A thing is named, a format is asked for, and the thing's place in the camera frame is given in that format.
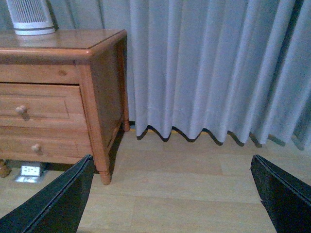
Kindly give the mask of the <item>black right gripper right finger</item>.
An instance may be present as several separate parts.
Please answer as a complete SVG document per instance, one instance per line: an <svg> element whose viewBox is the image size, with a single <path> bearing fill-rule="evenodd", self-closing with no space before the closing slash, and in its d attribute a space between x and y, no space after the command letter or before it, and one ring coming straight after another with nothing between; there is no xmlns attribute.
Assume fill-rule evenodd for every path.
<svg viewBox="0 0 311 233"><path fill-rule="evenodd" d="M311 231L311 186L254 155L250 167L259 197L278 233Z"/></svg>

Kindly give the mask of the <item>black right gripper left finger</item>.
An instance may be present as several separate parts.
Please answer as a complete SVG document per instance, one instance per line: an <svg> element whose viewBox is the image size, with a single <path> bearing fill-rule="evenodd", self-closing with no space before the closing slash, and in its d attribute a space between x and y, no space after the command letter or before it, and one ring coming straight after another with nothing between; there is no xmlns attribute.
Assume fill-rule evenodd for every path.
<svg viewBox="0 0 311 233"><path fill-rule="evenodd" d="M0 219L2 233L75 233L88 201L94 162L87 155Z"/></svg>

